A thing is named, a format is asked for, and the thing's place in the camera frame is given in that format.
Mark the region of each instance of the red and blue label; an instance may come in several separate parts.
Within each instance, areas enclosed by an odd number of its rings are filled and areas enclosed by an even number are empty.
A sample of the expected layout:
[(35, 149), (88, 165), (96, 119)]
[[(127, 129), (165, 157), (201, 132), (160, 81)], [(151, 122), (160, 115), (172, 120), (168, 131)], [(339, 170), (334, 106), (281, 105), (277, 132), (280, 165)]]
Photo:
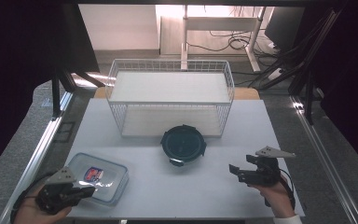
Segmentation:
[(95, 183), (95, 182), (99, 181), (102, 177), (103, 177), (102, 169), (99, 169), (96, 167), (91, 167), (88, 169), (88, 171), (84, 175), (84, 181), (86, 181), (88, 183)]

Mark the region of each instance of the white wire basket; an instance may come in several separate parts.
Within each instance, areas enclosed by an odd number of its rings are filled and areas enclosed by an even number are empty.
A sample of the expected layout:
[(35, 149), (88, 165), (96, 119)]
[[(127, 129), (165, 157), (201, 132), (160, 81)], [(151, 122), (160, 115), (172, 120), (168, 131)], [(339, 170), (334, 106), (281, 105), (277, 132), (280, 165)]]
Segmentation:
[(122, 136), (162, 136), (185, 124), (220, 137), (234, 82), (227, 61), (117, 59), (105, 91)]

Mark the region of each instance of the black curtain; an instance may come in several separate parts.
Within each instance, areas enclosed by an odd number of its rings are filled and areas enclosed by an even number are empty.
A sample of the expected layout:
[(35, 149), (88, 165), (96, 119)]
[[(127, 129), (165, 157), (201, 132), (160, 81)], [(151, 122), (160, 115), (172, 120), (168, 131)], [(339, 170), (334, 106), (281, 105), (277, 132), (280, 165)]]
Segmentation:
[(99, 72), (78, 5), (0, 1), (0, 155), (58, 73)]
[(312, 65), (321, 106), (358, 153), (358, 0), (343, 9)]

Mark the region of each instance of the white desk leg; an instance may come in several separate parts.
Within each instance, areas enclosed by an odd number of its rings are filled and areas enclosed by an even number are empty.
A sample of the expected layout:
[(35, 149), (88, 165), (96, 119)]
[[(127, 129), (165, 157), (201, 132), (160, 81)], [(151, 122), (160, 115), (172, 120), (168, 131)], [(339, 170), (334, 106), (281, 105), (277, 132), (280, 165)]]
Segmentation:
[(182, 19), (182, 52), (181, 52), (181, 69), (187, 70), (187, 5), (185, 5), (185, 15)]
[(255, 41), (257, 40), (258, 32), (260, 31), (261, 23), (263, 22), (264, 13), (266, 12), (266, 7), (261, 7), (260, 12), (255, 23), (255, 28), (252, 31), (251, 39), (249, 45), (246, 47), (246, 53), (248, 54), (249, 61), (255, 73), (260, 72), (260, 67), (258, 66), (257, 59), (254, 54)]

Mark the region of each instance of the white table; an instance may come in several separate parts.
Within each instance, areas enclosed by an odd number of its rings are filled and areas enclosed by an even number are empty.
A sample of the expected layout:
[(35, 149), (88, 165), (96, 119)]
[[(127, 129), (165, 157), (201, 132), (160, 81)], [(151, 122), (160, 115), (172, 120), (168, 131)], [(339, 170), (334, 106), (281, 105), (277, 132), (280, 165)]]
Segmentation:
[[(246, 162), (265, 146), (279, 148), (261, 100), (234, 101), (221, 138), (206, 138), (205, 156), (175, 167), (160, 138), (121, 137), (105, 99), (91, 99), (66, 164), (76, 153), (121, 163), (130, 181), (116, 206), (85, 200), (69, 217), (113, 219), (245, 219), (272, 217), (256, 189), (239, 183), (228, 165), (255, 170)], [(287, 171), (283, 159), (280, 167)], [(304, 216), (296, 196), (296, 213)]]

